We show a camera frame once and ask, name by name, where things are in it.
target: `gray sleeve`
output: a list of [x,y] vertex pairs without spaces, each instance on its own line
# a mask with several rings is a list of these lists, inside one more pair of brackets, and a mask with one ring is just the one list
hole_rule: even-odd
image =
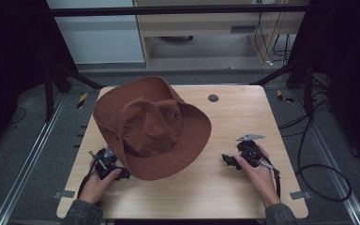
[[265,209],[266,225],[299,224],[292,210],[283,203]]
[[72,202],[66,217],[63,219],[61,224],[100,224],[103,216],[103,210],[97,206],[75,200]]

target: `wall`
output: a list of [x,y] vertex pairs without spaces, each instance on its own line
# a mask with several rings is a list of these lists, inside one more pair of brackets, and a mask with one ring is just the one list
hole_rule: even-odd
[[[133,7],[131,0],[48,0],[50,8]],[[56,18],[77,65],[144,63],[135,16]]]

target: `table top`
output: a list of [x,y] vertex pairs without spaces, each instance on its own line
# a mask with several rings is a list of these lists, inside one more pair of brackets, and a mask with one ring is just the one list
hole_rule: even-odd
[[[278,126],[262,87],[255,85],[173,86],[179,96],[206,113],[212,123],[209,142],[183,171],[170,177],[143,181],[133,176],[115,182],[106,191],[100,207],[104,218],[265,218],[264,207],[245,172],[228,167],[221,154],[238,154],[237,137],[262,134],[255,140],[280,170],[281,200],[297,218],[305,218],[304,199],[293,200],[300,191],[280,137]],[[103,95],[112,87],[103,88]],[[208,97],[217,95],[218,101]],[[91,116],[82,144],[69,175],[66,190],[73,198],[62,198],[57,216],[63,218],[77,197],[78,188],[89,170],[89,151],[107,147]]]

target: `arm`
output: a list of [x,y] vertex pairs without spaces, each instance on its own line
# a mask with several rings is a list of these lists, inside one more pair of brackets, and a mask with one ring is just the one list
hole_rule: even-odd
[[[264,149],[260,146],[259,148],[268,157]],[[282,204],[277,195],[271,170],[262,165],[253,168],[240,156],[235,156],[235,159],[247,173],[252,185],[259,192],[265,208],[266,224],[298,224],[292,210],[287,205]]]
[[95,203],[101,199],[120,172],[120,169],[116,169],[103,180],[100,180],[97,173],[91,174],[83,187],[80,197],[72,203],[61,224],[99,225],[103,211],[95,206]]

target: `hat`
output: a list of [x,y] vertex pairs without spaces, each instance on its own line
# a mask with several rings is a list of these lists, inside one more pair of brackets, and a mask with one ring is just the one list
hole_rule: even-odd
[[142,180],[171,176],[206,146],[212,125],[160,77],[115,87],[93,110],[104,140],[130,173]]

